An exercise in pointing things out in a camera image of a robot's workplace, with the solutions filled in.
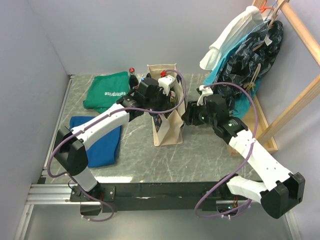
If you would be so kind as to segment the red cap cola bottle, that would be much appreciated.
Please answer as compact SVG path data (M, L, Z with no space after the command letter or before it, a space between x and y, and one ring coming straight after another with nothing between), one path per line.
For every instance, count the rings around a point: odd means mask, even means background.
M129 68L128 83L131 90L136 89L139 86L139 80L135 74L135 69L133 67Z

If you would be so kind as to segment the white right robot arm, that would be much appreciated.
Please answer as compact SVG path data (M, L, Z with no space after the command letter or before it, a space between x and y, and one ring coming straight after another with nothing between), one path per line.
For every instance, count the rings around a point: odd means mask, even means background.
M254 138L241 119L230 116L226 100L221 95L200 96L197 101L189 101L182 118L186 125L211 125L214 133L247 158L260 176L261 181L256 182L232 174L219 187L222 198L231 199L238 195L254 200L274 219L302 202L306 183L304 176L281 165Z

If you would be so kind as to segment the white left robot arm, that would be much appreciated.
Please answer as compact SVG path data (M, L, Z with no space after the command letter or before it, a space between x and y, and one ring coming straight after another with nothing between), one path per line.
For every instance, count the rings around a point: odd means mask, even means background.
M173 108L171 92L177 79L167 75L155 80L146 77L136 88L121 96L108 110L72 129L62 127L51 154L81 188L88 201L101 194L101 185L89 169L87 150L114 129L129 123L145 112L168 113Z

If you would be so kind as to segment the beige canvas tote bag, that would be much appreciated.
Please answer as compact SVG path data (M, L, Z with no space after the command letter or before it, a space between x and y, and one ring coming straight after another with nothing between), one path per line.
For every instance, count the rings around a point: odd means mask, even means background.
M176 94L174 107L177 108L171 112L156 114L151 117L153 144L156 147L182 144L183 138L181 128L184 125L182 115L186 112L184 96L184 94L186 93L186 90L184 89L184 87L186 87L186 84L182 83L181 76L175 72L177 70L176 64L148 64L147 68L151 78L157 81L161 77L160 73L162 71L166 71L168 75L176 78L176 83L170 89L170 92L174 91Z

